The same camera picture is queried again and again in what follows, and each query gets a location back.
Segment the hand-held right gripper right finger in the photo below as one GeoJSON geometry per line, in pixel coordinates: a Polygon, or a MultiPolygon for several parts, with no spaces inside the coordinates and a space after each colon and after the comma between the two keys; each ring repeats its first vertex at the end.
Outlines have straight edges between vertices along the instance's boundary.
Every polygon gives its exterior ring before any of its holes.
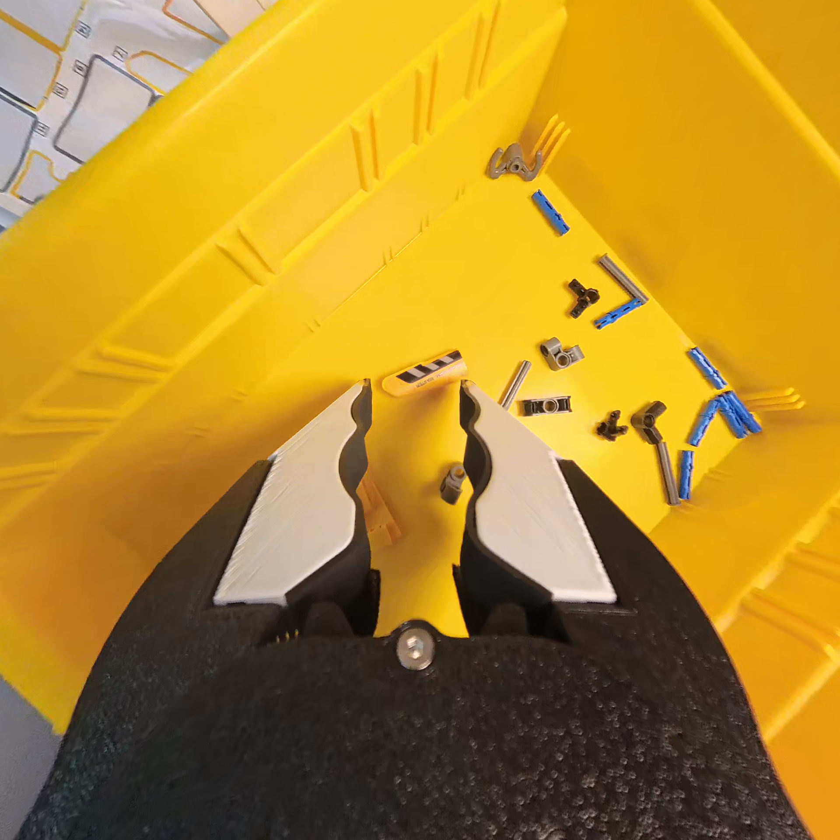
{"type": "Polygon", "coordinates": [[[460,383],[459,420],[472,488],[459,568],[467,591],[487,606],[616,604],[560,457],[472,381],[460,383]]]}

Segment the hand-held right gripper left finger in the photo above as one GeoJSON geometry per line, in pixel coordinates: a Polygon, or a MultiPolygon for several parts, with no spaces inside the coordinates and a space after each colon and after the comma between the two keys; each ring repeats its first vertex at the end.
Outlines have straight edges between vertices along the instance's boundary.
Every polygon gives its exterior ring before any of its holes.
{"type": "Polygon", "coordinates": [[[269,457],[215,606],[347,608],[362,596],[371,546],[358,488],[371,422],[371,382],[360,380],[269,457]]]}

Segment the blue grey pieces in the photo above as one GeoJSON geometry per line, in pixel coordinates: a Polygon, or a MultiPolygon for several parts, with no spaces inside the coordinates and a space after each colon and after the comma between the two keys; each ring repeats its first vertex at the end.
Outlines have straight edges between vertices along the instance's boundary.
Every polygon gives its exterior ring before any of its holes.
{"type": "Polygon", "coordinates": [[[469,377],[499,396],[532,362],[511,410],[568,396],[571,411],[523,418],[573,459],[643,530],[669,511],[655,445],[631,416],[663,403],[654,421],[673,459],[678,510],[700,501],[701,479],[762,432],[758,412],[651,297],[616,282],[617,253],[559,188],[513,179],[470,187],[442,223],[442,311],[469,377]]]}

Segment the yellow black striped piece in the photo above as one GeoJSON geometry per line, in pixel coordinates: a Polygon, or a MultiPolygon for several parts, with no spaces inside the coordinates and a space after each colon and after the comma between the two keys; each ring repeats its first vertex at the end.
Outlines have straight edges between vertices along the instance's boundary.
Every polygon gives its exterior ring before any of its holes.
{"type": "Polygon", "coordinates": [[[459,350],[450,350],[387,375],[382,380],[381,387],[389,396],[409,396],[457,382],[467,377],[467,374],[468,367],[462,353],[459,350]]]}

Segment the yellow plastic bin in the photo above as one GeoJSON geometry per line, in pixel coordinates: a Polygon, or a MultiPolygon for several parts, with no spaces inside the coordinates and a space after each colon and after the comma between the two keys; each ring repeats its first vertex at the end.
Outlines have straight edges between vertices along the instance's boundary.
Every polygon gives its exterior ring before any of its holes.
{"type": "Polygon", "coordinates": [[[273,3],[2,232],[2,679],[62,736],[157,561],[363,377],[376,632],[465,635],[458,388],[381,383],[457,349],[446,214],[549,184],[758,412],[681,510],[631,416],[645,531],[838,838],[838,2],[273,3]]]}

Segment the printed instruction sheet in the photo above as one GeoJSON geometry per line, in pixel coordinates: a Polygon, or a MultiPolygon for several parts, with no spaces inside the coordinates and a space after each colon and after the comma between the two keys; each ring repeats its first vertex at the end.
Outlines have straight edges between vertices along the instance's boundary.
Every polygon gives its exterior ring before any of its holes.
{"type": "Polygon", "coordinates": [[[2,1],[2,232],[273,4],[2,1]]]}

